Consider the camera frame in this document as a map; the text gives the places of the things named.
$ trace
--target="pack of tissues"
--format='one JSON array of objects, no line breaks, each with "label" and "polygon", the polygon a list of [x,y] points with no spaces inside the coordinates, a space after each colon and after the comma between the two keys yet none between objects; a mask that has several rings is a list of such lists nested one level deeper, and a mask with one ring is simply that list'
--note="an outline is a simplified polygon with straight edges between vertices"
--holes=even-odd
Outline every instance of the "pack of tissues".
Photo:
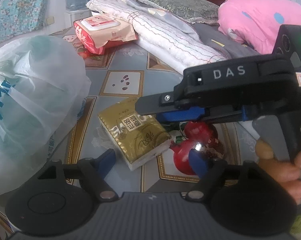
[{"label": "pack of tissues", "polygon": [[152,115],[135,112],[138,98],[127,98],[98,114],[101,126],[130,170],[169,149],[171,136]]}]

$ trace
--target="white plastic bag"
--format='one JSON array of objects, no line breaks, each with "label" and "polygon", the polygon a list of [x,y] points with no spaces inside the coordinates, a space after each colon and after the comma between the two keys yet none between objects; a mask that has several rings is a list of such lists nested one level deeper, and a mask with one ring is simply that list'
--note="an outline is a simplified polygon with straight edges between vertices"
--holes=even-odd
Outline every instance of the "white plastic bag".
[{"label": "white plastic bag", "polygon": [[56,130],[63,138],[74,127],[90,84],[82,57],[61,38],[0,48],[0,195],[45,164],[44,145]]}]

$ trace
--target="pink blanket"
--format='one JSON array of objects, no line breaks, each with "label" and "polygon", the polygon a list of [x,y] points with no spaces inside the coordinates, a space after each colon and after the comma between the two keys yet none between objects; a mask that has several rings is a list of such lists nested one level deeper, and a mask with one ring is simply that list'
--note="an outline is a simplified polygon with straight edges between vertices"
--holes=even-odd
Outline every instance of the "pink blanket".
[{"label": "pink blanket", "polygon": [[219,31],[270,54],[282,24],[301,25],[301,5],[288,0],[227,0],[218,19]]}]

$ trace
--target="yellow tag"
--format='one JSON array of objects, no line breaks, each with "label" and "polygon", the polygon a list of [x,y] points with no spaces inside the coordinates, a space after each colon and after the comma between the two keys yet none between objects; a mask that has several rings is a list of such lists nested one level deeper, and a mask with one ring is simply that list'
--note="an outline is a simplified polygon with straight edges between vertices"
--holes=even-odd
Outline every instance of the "yellow tag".
[{"label": "yellow tag", "polygon": [[218,41],[214,41],[214,40],[212,40],[212,41],[215,42],[215,43],[217,43],[218,45],[221,45],[222,47],[225,47],[224,44],[222,44],[222,43],[220,43],[220,42],[218,42]]}]

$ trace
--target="round pad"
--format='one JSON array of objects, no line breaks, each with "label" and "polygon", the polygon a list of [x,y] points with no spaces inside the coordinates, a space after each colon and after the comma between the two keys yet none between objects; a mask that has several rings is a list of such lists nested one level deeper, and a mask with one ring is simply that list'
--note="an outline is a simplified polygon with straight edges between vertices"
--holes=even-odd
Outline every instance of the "round pad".
[{"label": "round pad", "polygon": [[219,190],[211,200],[211,214],[220,225],[241,235],[272,236],[291,228],[296,205],[257,180]]},{"label": "round pad", "polygon": [[81,188],[66,183],[42,185],[38,181],[20,188],[5,208],[10,223],[25,234],[62,235],[92,216],[93,201]]}]

